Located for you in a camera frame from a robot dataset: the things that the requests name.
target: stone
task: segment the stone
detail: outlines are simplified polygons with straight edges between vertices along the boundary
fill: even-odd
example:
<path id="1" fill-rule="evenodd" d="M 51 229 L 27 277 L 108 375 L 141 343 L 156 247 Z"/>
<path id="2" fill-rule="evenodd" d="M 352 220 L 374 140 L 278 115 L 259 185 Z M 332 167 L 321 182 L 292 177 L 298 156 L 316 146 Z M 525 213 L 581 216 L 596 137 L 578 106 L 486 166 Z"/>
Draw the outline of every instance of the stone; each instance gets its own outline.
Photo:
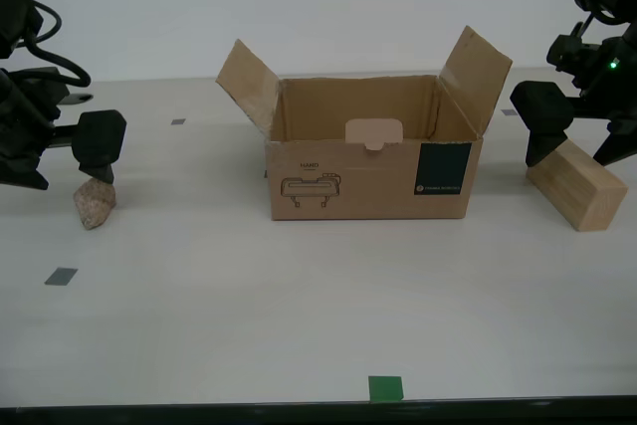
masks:
<path id="1" fill-rule="evenodd" d="M 82 225 L 87 230 L 101 226 L 115 206 L 115 188 L 112 184 L 91 178 L 73 195 Z"/>

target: cardboard box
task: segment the cardboard box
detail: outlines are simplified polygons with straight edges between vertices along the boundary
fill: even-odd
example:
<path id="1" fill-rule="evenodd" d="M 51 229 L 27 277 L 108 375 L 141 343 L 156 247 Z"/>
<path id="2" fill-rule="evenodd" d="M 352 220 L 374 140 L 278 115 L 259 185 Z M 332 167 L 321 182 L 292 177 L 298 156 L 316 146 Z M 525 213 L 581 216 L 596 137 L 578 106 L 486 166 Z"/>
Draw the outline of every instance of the cardboard box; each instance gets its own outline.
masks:
<path id="1" fill-rule="evenodd" d="M 217 83 L 266 138 L 273 219 L 463 218 L 511 64 L 467 27 L 438 77 L 280 80 L 237 41 Z"/>

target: white table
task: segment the white table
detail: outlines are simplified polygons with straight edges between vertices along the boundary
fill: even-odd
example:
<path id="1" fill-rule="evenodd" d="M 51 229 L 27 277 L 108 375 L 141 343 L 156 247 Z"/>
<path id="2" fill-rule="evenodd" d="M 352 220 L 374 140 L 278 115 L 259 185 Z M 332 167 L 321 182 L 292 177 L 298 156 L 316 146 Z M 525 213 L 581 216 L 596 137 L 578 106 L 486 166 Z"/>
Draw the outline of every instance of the white table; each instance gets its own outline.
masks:
<path id="1" fill-rule="evenodd" d="M 0 406 L 366 400 L 369 375 L 406 399 L 637 393 L 637 160 L 610 168 L 611 228 L 572 230 L 501 112 L 553 78 L 512 73 L 449 221 L 272 222 L 262 139 L 212 80 L 95 84 L 61 124 L 128 120 L 108 222 L 83 230 L 67 149 L 49 191 L 0 187 Z M 570 135 L 592 152 L 605 124 Z"/>

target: black cable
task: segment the black cable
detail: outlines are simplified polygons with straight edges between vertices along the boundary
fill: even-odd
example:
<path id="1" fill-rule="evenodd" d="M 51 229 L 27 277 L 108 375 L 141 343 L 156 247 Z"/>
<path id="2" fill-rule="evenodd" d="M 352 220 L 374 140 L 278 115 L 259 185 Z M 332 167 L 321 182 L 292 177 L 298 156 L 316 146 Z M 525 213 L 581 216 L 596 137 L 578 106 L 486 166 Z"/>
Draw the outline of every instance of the black cable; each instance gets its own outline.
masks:
<path id="1" fill-rule="evenodd" d="M 40 42 L 44 42 L 45 40 L 49 40 L 51 37 L 53 37 L 58 32 L 60 32 L 60 29 L 62 28 L 62 17 L 60 17 L 60 14 L 58 14 L 51 7 L 42 4 L 42 3 L 38 2 L 37 0 L 31 0 L 31 2 L 38 9 L 43 10 L 46 13 L 48 13 L 49 15 L 51 15 L 56 21 L 55 25 L 53 27 L 51 27 L 49 32 L 47 32 L 46 34 L 42 34 L 42 35 L 36 37 L 36 44 L 39 44 Z M 24 42 L 18 42 L 18 45 L 16 45 L 16 49 L 19 49 L 21 47 L 26 47 L 26 44 Z"/>
<path id="2" fill-rule="evenodd" d="M 16 81 L 25 80 L 25 79 L 41 79 L 41 80 L 51 80 L 53 82 L 59 82 L 62 84 L 72 85 L 74 87 L 88 87 L 91 84 L 91 76 L 80 66 L 74 64 L 68 59 L 64 57 L 60 57 L 59 55 L 53 54 L 51 52 L 47 52 L 46 50 L 42 50 L 40 47 L 36 45 L 36 36 L 33 31 L 28 30 L 24 35 L 24 42 L 27 50 L 39 59 L 45 60 L 47 62 L 51 62 L 52 64 L 57 65 L 58 67 L 62 67 L 63 69 L 67 69 L 68 71 L 74 73 L 78 77 L 74 79 L 73 77 L 67 77 L 64 75 L 56 75 L 50 74 L 48 72 L 38 72 L 33 70 L 20 70 L 18 72 L 11 73 L 11 79 Z"/>

